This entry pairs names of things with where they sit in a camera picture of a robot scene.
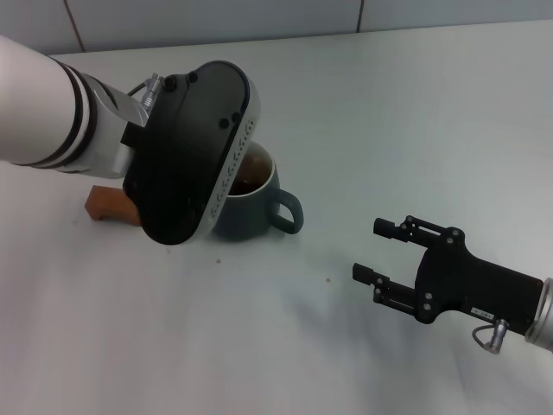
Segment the brown notched wooden block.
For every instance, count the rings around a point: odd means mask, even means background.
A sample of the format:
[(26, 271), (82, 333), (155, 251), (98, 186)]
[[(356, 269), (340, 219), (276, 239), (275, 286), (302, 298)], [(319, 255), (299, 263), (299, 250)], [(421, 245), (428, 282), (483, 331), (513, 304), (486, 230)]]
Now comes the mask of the brown notched wooden block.
[(140, 226), (137, 208), (121, 188), (92, 186), (85, 209), (95, 221), (114, 220)]

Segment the dark grey ceramic mug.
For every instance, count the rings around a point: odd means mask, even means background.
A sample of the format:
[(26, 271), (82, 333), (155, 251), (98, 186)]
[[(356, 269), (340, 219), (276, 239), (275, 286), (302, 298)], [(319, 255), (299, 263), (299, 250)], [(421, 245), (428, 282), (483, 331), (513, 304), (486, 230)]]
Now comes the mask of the dark grey ceramic mug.
[(281, 189), (273, 157), (262, 145), (250, 144), (212, 234), (225, 241), (241, 242), (259, 237), (272, 227), (297, 234), (303, 224), (302, 204)]

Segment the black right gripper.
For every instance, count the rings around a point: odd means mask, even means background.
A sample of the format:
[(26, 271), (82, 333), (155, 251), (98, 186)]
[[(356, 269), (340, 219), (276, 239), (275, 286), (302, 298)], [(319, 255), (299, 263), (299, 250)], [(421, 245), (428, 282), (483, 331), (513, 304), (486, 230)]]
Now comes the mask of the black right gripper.
[(486, 322), (504, 319), (523, 335), (534, 321), (543, 281), (475, 257), (460, 229), (444, 228), (408, 215), (403, 222), (377, 218), (373, 232), (426, 248), (415, 289), (355, 263), (353, 280), (373, 286), (373, 302), (431, 324), (446, 311)]

